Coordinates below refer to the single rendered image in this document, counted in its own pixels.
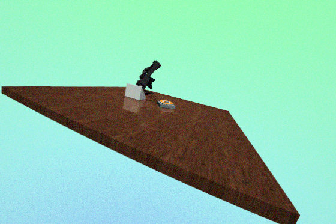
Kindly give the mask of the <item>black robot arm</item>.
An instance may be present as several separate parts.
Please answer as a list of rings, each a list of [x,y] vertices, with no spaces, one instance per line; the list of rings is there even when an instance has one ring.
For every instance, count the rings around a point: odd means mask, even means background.
[[[142,86],[143,90],[146,88],[147,80],[152,80],[150,76],[153,74],[155,70],[161,67],[161,64],[157,61],[154,60],[152,62],[152,65],[150,67],[145,68],[142,71],[142,74],[139,76],[140,80],[136,82],[137,86]]]

